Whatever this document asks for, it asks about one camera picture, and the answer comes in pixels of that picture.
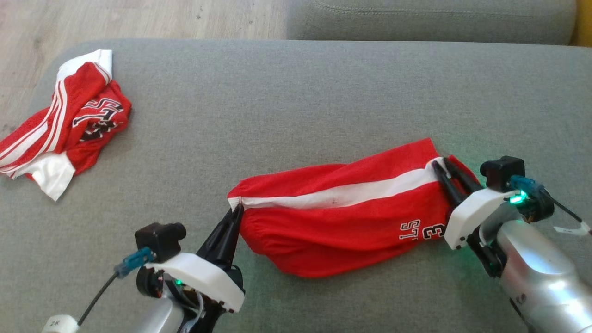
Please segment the blue connector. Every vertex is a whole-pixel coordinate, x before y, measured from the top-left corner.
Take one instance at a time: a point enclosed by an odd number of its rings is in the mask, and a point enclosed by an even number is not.
[[[513,175],[512,177],[510,177],[509,183],[509,188],[512,188],[514,190],[522,190],[526,194],[538,194],[545,189],[545,187],[542,184],[539,184],[538,182],[530,178],[518,175]]]
[[[154,256],[152,255],[152,250],[147,246],[125,257],[121,264],[115,266],[114,270],[118,274],[118,278],[124,278],[136,268],[140,268],[145,263],[152,261],[154,261]]]

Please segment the couch cushion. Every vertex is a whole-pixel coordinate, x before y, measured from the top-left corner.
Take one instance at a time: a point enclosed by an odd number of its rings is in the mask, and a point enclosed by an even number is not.
[[[592,216],[592,49],[479,43],[103,40],[61,55],[21,121],[50,102],[66,59],[113,49],[133,103],[129,127],[57,202],[27,180],[0,178],[0,321],[40,331],[78,318],[134,231],[181,222],[196,251],[242,178],[351,162],[426,136],[477,171],[508,154],[585,219]],[[0,119],[0,129],[5,128]],[[591,282],[592,242],[536,227]],[[497,282],[469,249],[443,241],[351,273],[280,273],[241,240],[243,309],[216,332],[519,332]],[[117,280],[81,332],[126,332],[150,299]]]
[[[288,37],[568,44],[575,0],[294,0]]]

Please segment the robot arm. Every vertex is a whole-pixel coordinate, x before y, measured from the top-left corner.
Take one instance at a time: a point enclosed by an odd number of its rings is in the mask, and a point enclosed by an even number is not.
[[[150,309],[137,322],[134,333],[210,333],[218,318],[235,313],[244,302],[243,276],[233,265],[244,208],[229,210],[196,254],[181,252],[186,236],[180,223],[153,223],[136,232],[139,251],[116,266],[101,289],[135,268],[141,294],[154,297]],[[82,324],[69,315],[51,317],[42,333],[75,333]]]
[[[448,245],[469,246],[475,252],[485,271],[500,279],[530,332],[592,333],[592,288],[574,262],[530,224],[550,216],[556,201],[524,177],[524,162],[505,156],[484,163],[481,173],[488,188],[483,189],[468,177],[458,177],[454,165],[446,166],[465,190],[459,191],[442,168],[435,168],[454,207],[445,232]],[[579,221],[579,230],[567,232],[592,235]]]

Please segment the gray upholstery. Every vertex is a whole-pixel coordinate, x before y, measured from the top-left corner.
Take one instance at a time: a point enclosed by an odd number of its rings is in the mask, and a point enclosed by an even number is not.
[[[21,121],[49,104],[59,64],[98,48],[114,50],[114,77],[134,105],[130,126],[57,203],[27,179],[0,179],[3,331],[40,331],[57,313],[78,318],[148,223],[184,223],[182,246],[196,251],[242,178],[355,161],[426,136],[475,171],[522,157],[527,175],[592,217],[592,49],[93,41],[49,67]],[[557,213],[536,227],[592,282],[592,242],[554,233],[553,223],[573,225]],[[525,332],[471,252],[443,241],[319,280],[280,273],[242,240],[235,263],[246,301],[216,332]],[[81,332],[126,332],[149,301],[133,276],[118,280]]]
[[[288,38],[568,44],[575,0],[293,0]]]

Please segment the wooden floor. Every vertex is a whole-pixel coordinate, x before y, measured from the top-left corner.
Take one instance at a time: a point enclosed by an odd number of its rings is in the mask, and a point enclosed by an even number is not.
[[[68,47],[123,37],[284,39],[288,1],[0,0],[0,127],[24,120],[35,84]]]

